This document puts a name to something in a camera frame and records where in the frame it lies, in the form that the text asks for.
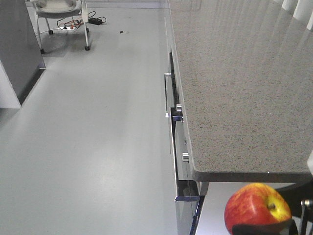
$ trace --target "black object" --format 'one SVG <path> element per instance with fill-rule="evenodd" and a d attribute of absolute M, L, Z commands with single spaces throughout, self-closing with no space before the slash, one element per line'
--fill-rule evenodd
<path fill-rule="evenodd" d="M 292 215 L 301 218 L 301 201 L 313 198 L 313 181 L 279 188 L 277 191 L 289 205 Z M 313 213 L 308 214 L 307 220 L 313 222 Z"/>
<path fill-rule="evenodd" d="M 95 24 L 95 25 L 101 25 L 102 19 L 97 19 L 97 18 L 91 17 L 88 19 L 88 23 Z"/>
<path fill-rule="evenodd" d="M 232 228 L 233 235 L 297 235 L 298 230 L 293 219 L 269 225 L 238 224 Z"/>

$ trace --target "cabinet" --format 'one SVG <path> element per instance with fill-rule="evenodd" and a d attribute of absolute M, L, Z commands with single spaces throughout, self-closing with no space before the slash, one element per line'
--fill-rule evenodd
<path fill-rule="evenodd" d="M 0 108 L 20 108 L 45 68 L 23 0 L 0 9 Z"/>

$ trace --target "red apple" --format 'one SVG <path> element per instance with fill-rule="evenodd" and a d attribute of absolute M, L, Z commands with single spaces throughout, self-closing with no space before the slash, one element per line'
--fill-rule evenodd
<path fill-rule="evenodd" d="M 233 225 L 266 225 L 291 218 L 291 211 L 283 197 L 272 187 L 253 183 L 235 192 L 228 200 L 224 220 L 232 234 Z"/>

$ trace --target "kitchen counter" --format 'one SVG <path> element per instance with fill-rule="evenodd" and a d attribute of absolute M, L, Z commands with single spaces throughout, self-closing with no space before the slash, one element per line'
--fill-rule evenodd
<path fill-rule="evenodd" d="M 313 36 L 272 0 L 170 0 L 195 181 L 311 179 Z"/>

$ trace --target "cabinet door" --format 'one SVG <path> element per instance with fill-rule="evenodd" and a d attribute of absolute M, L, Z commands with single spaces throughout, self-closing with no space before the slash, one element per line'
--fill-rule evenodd
<path fill-rule="evenodd" d="M 45 65 L 24 0 L 1 1 L 1 9 L 0 61 L 22 104 Z"/>

